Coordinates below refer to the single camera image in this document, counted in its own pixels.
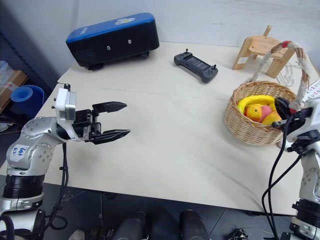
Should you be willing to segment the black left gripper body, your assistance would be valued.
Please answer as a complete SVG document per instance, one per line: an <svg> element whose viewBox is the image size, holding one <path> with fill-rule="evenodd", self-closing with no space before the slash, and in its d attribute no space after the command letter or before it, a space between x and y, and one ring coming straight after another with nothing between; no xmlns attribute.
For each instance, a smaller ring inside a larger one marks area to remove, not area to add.
<svg viewBox="0 0 320 240"><path fill-rule="evenodd" d="M76 135L84 142L102 143L101 123L97 121L96 109L78 110L72 127Z"/></svg>

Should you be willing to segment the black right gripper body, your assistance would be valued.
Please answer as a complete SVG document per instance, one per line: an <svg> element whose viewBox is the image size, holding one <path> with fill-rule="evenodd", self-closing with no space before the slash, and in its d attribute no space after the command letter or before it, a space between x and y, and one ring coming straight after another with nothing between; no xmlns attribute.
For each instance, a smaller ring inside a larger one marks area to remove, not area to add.
<svg viewBox="0 0 320 240"><path fill-rule="evenodd" d="M301 110L295 110L293 108L289 108L289 117L287 122L289 124L304 124L306 118L311 117L313 113L313 107L303 108Z"/></svg>

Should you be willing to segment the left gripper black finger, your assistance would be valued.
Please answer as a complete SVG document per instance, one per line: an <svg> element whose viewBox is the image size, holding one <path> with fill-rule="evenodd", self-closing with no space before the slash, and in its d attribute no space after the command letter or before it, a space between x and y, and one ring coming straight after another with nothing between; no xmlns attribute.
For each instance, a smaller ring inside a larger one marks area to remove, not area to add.
<svg viewBox="0 0 320 240"><path fill-rule="evenodd" d="M127 107L126 103L118 101L103 102L92 105L95 113L112 113L117 112L125 107Z"/></svg>
<svg viewBox="0 0 320 240"><path fill-rule="evenodd" d="M93 135L90 139L90 142L92 142L95 145L104 144L116 141L120 138L125 137L131 132L130 129L113 129L113 130L107 130L103 133Z"/></svg>

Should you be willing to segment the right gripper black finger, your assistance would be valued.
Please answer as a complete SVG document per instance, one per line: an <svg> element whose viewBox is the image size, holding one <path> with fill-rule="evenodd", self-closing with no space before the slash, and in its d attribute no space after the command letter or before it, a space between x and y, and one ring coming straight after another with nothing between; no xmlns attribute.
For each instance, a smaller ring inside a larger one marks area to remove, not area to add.
<svg viewBox="0 0 320 240"><path fill-rule="evenodd" d="M283 97L276 97L274 99L275 109L281 118L289 118L292 115L290 102Z"/></svg>
<svg viewBox="0 0 320 240"><path fill-rule="evenodd" d="M283 129L285 127L285 125L287 124L287 121L288 121L287 119L274 121L274 122L272 122L271 126L274 129Z"/></svg>

